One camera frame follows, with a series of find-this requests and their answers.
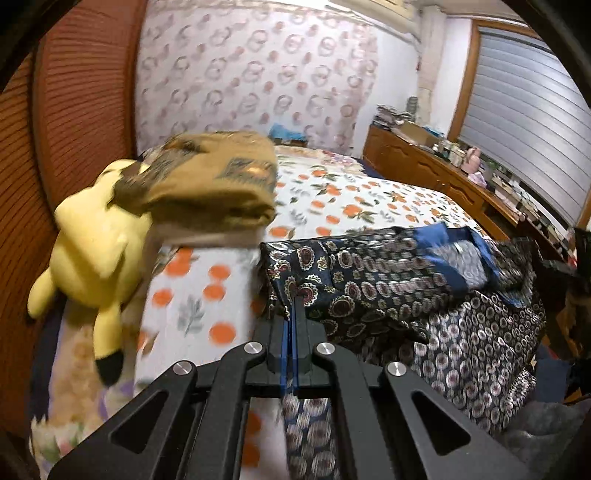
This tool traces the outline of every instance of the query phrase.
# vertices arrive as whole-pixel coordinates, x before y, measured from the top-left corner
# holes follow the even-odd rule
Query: brown folded cloth
[[[150,168],[124,171],[113,202],[155,224],[194,232],[255,229],[275,218],[277,159],[255,132],[181,134],[170,138]]]

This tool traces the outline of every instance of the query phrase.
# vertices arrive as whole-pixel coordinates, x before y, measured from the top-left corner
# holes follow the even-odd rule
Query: pikachu plush toy
[[[98,309],[93,334],[96,366],[103,383],[117,382],[123,367],[121,305],[142,277],[142,249],[151,219],[111,203],[122,170],[148,168],[132,160],[109,165],[92,187],[66,198],[56,209],[60,233],[49,268],[34,283],[29,315],[43,316],[59,289],[68,298]]]

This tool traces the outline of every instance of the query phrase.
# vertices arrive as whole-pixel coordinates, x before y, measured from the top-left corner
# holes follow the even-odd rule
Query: window blinds
[[[507,167],[571,224],[591,184],[591,111],[540,40],[480,27],[460,140]]]

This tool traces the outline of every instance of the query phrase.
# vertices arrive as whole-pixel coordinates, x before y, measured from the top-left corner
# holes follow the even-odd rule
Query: patterned wallpaper
[[[347,153],[378,68],[374,27],[261,1],[152,0],[138,56],[138,151],[184,131],[273,123]]]

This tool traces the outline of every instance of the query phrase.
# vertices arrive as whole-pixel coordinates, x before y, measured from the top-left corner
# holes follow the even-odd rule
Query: black ear tip
[[[100,379],[106,387],[115,385],[123,370],[123,351],[117,350],[109,356],[97,358],[96,369],[99,371]]]

